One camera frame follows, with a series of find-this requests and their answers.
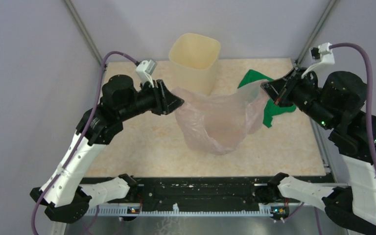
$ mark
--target plastic bag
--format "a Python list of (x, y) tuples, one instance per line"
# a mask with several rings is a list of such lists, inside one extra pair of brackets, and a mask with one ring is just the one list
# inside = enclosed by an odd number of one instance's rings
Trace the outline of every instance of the plastic bag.
[(175, 88), (172, 93), (185, 100), (175, 117), (187, 146), (216, 155), (234, 151), (247, 134), (261, 128), (268, 100), (260, 88), (264, 81), (249, 83), (231, 95), (205, 96)]

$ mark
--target cable connector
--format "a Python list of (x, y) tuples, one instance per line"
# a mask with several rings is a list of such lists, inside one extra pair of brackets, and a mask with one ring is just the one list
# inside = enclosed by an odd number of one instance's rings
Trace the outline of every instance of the cable connector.
[(150, 59), (140, 62), (139, 65), (136, 67), (136, 74), (141, 79), (142, 84), (149, 82), (151, 87), (154, 87), (151, 75), (156, 68), (156, 64), (157, 63), (154, 60)]
[(328, 66), (335, 64), (332, 49), (329, 48), (331, 45), (331, 43), (324, 43), (318, 47), (312, 47), (310, 49), (310, 54), (315, 63), (302, 73), (302, 78), (304, 78), (310, 71), (320, 72)]

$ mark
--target white wall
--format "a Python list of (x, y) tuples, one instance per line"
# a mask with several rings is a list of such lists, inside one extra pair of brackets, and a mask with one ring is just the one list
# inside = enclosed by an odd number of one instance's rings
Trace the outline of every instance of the white wall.
[[(376, 116), (376, 1), (340, 1), (313, 46), (325, 42), (351, 42), (359, 44), (366, 50), (373, 66), (373, 114)], [(364, 62), (356, 50), (352, 48), (337, 48), (334, 49), (333, 53), (335, 65), (320, 74), (319, 85), (323, 85), (328, 74), (333, 71), (350, 71), (366, 82)], [(303, 65), (309, 65), (308, 56)], [(337, 148), (329, 142), (329, 149), (334, 159), (336, 159), (336, 165), (341, 169), (341, 171), (337, 172), (339, 179), (346, 181), (348, 174), (343, 161), (339, 158)]]
[[(29, 192), (64, 155), (97, 71), (61, 0), (0, 0), (0, 235), (31, 234)], [(37, 225), (49, 233), (43, 210)]]
[(327, 0), (73, 0), (100, 53), (168, 58), (193, 32), (221, 42), (221, 58), (296, 58)]

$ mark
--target gray floor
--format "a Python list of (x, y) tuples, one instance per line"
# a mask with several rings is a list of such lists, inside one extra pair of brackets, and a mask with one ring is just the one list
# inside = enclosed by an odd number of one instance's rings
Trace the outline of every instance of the gray floor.
[[(320, 212), (324, 235), (346, 235)], [(67, 227), (67, 235), (83, 233), (83, 223), (92, 217)], [(90, 229), (93, 235), (316, 235), (318, 230), (313, 207), (303, 207), (293, 218), (274, 224), (265, 217), (140, 217), (120, 222), (118, 217), (100, 217)]]

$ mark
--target green cloth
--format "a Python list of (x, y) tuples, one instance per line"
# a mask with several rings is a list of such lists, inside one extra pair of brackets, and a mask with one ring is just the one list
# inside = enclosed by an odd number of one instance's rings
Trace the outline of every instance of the green cloth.
[[(255, 82), (255, 81), (258, 81), (258, 80), (263, 80), (263, 79), (267, 79), (269, 81), (273, 81), (273, 79), (271, 79), (270, 77), (268, 76), (265, 76), (257, 71), (254, 71), (254, 70), (249, 70), (246, 75), (244, 76), (243, 80), (240, 82), (240, 84), (238, 85), (238, 88), (246, 85), (246, 84), (249, 84), (251, 82)], [(281, 108), (279, 106), (276, 106), (273, 101), (270, 99), (267, 104), (266, 104), (266, 107), (264, 108), (264, 118), (263, 118), (263, 124), (267, 127), (271, 127), (272, 126), (272, 120), (273, 120), (273, 116), (276, 116), (276, 115), (279, 115), (279, 114), (283, 114), (283, 113), (286, 113), (286, 112), (293, 112), (296, 110), (296, 106), (293, 105), (291, 107), (286, 107), (286, 108)]]

